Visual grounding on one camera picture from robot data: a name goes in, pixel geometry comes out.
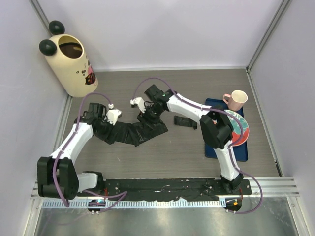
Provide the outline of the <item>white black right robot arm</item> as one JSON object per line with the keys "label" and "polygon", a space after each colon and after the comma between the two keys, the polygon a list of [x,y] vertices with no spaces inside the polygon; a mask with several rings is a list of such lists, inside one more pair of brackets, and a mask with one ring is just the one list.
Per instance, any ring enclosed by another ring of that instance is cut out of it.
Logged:
{"label": "white black right robot arm", "polygon": [[233,150],[233,126],[229,120],[237,118],[219,108],[193,102],[169,89],[166,92],[156,85],[150,86],[145,95],[151,105],[146,105],[141,97],[133,97],[130,104],[137,106],[144,119],[155,122],[164,111],[181,114],[201,127],[204,143],[216,153],[220,165],[222,188],[227,194],[234,194],[240,189],[244,178],[239,169]]}

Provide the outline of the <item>black trash bag roll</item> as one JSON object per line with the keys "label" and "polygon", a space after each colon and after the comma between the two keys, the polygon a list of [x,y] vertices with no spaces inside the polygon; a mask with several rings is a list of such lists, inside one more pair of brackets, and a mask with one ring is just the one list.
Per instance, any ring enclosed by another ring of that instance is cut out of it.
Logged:
{"label": "black trash bag roll", "polygon": [[174,116],[174,124],[177,126],[192,127],[194,130],[197,129],[197,123],[186,117]]}

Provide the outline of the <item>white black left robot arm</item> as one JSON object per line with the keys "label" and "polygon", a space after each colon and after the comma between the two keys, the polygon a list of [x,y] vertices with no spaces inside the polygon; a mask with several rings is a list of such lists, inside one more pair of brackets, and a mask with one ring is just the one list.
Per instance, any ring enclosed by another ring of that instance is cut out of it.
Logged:
{"label": "white black left robot arm", "polygon": [[100,196],[105,189],[102,174],[95,171],[77,174],[74,164],[84,145],[93,136],[108,137],[121,114],[113,105],[106,107],[99,103],[90,103],[88,110],[74,121],[61,146],[50,156],[38,160],[39,196],[68,201],[85,190],[94,196]]}

